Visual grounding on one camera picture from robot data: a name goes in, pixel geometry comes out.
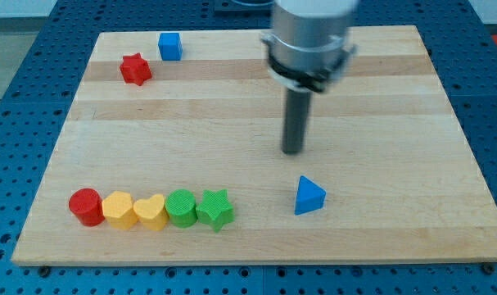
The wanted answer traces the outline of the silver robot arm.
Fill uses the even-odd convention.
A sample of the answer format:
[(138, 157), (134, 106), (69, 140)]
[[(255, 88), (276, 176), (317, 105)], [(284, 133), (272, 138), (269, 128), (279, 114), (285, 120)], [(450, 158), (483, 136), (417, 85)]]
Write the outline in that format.
[(323, 93), (355, 54), (348, 29), (359, 0), (275, 0), (262, 34), (271, 76), (298, 93)]

